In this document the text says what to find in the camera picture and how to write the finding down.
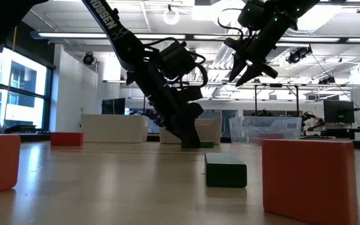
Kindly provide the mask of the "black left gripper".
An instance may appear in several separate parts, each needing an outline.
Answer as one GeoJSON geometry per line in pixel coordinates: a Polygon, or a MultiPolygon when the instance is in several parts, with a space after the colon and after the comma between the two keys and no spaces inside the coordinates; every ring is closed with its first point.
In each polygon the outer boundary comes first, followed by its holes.
{"type": "Polygon", "coordinates": [[[180,144],[182,148],[199,148],[200,139],[195,120],[203,113],[196,102],[180,104],[171,91],[164,75],[172,75],[175,66],[137,62],[134,65],[134,80],[168,127],[161,129],[163,144],[180,144]]]}

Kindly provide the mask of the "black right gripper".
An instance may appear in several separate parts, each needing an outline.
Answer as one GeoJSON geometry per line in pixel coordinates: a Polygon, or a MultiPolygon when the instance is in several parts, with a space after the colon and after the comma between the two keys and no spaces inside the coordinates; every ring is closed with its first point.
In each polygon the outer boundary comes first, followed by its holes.
{"type": "Polygon", "coordinates": [[[296,18],[285,14],[273,14],[259,32],[248,39],[232,39],[228,37],[225,45],[235,50],[233,54],[233,67],[229,75],[229,82],[232,82],[236,76],[245,68],[246,61],[251,61],[246,72],[236,83],[241,86],[244,83],[261,76],[262,73],[275,79],[278,72],[265,64],[266,56],[272,49],[276,48],[276,43],[289,28],[296,27],[296,18]]]}

